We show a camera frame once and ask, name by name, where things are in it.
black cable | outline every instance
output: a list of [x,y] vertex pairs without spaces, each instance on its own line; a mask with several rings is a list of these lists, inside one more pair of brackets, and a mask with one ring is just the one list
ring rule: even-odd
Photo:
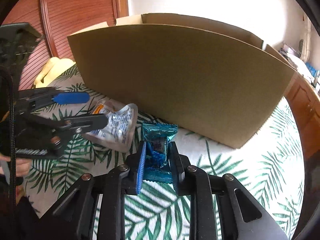
[[7,69],[0,65],[0,76],[2,84],[7,85],[9,98],[9,140],[10,140],[10,185],[9,185],[9,205],[10,220],[13,236],[16,236],[16,151],[14,138],[14,98],[13,98],[13,81]]

candy wrapper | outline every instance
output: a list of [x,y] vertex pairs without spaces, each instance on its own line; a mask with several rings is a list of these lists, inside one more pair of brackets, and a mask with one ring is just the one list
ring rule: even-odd
[[97,102],[92,114],[105,114],[109,121],[108,125],[82,136],[110,149],[123,153],[128,152],[137,123],[138,107],[135,104],[128,104],[115,112],[107,101],[101,99]]
[[178,132],[175,124],[143,123],[142,134],[147,142],[147,155],[143,179],[172,183],[172,175],[167,157],[170,140]]

blue foil wrapper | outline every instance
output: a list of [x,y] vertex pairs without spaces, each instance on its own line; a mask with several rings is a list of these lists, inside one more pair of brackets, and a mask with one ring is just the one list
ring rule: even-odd
[[177,132],[178,127],[175,124],[142,124],[143,138],[147,142],[143,179],[153,182],[172,183],[167,148],[170,140]]

blue gripper pad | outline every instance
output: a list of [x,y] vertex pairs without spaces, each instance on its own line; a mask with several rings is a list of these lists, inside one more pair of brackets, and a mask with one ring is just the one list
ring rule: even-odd
[[53,101],[59,105],[83,104],[88,102],[90,96],[87,92],[62,92],[53,97]]
[[147,149],[147,143],[143,142],[143,147],[140,155],[140,161],[138,166],[138,172],[137,172],[137,184],[136,184],[136,192],[137,194],[140,194],[141,188],[142,188],[142,181],[143,181],[143,174],[144,174],[144,163],[146,161],[146,149]]

cardboard flap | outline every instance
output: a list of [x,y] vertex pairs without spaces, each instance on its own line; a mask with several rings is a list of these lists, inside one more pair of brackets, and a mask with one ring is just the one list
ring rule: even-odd
[[286,60],[284,57],[282,57],[281,54],[278,51],[276,51],[274,48],[272,48],[269,44],[267,44],[265,52],[281,60],[283,63],[287,64],[288,66],[292,67],[289,61]]
[[123,25],[68,40],[87,87],[233,148],[266,121],[294,73],[240,40],[189,27]]
[[196,16],[174,13],[148,13],[142,14],[142,22],[145,24],[180,25],[220,33],[246,42],[259,49],[261,49],[263,42],[262,39],[242,28]]
[[143,24],[141,15],[132,15],[132,16],[126,16],[116,19],[116,26],[121,25],[131,25],[131,24]]
[[101,28],[106,28],[108,27],[108,23],[107,22],[102,22],[102,23],[97,23],[95,25],[91,25],[89,27],[86,27],[82,30],[79,30],[75,33],[72,33],[71,35],[77,34],[77,33],[83,33],[83,32],[87,32],[87,31],[91,31],[91,30],[96,30],[96,29],[101,29]]

